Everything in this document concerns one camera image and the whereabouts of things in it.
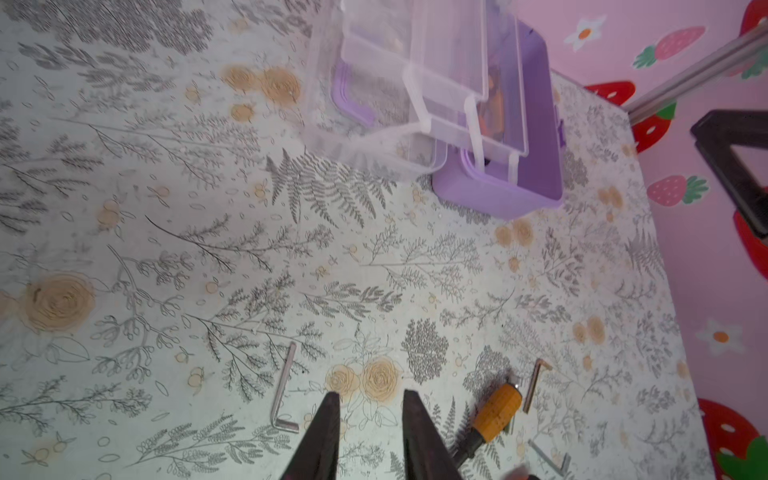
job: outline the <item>purple storage box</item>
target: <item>purple storage box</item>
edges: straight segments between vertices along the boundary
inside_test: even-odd
[[[528,123],[528,156],[520,157],[518,184],[507,182],[507,164],[492,161],[480,173],[471,152],[450,145],[445,166],[432,174],[432,188],[442,199],[506,220],[539,208],[557,208],[563,197],[558,118],[547,45],[525,23],[519,22],[518,27]],[[437,142],[435,154],[445,152],[441,143]]]

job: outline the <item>orange screwdriver handle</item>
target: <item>orange screwdriver handle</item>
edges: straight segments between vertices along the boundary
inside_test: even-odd
[[[490,443],[512,421],[522,403],[523,395],[514,386],[505,383],[493,392],[472,423],[472,428],[478,431],[485,443]]]

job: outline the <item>pink backdrop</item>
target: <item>pink backdrop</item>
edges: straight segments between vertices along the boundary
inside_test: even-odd
[[[688,367],[699,398],[738,411],[768,433],[768,281],[750,262],[733,225],[735,207],[694,147],[691,125],[712,109],[768,110],[768,74],[721,78],[677,105],[667,134],[640,154],[646,186],[670,175],[697,175],[710,190],[698,202],[651,202]],[[768,185],[768,151],[737,148],[757,180]],[[713,343],[707,324],[740,334],[743,347]],[[712,346],[725,351],[713,353]]]
[[[633,98],[657,87],[739,36],[749,0],[520,0],[520,19],[546,40],[550,66],[582,85],[630,80]],[[574,51],[565,39],[581,19],[605,16],[601,37],[588,38]],[[648,68],[633,68],[635,58],[666,34],[703,26],[706,32],[689,48]]]

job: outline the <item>table surface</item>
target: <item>table surface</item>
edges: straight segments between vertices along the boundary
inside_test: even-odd
[[[8,478],[277,478],[292,341],[280,415],[342,394],[342,478],[403,478],[403,389],[450,444],[538,357],[466,478],[554,478],[531,439],[569,478],[711,478],[625,113],[553,75],[564,206],[505,223],[304,151],[308,2],[198,7],[80,40],[0,14]]]

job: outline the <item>orange flower center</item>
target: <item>orange flower center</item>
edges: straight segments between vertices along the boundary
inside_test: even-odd
[[[729,339],[729,336],[725,332],[715,332],[712,335],[712,338],[715,339],[715,342],[726,343]]]

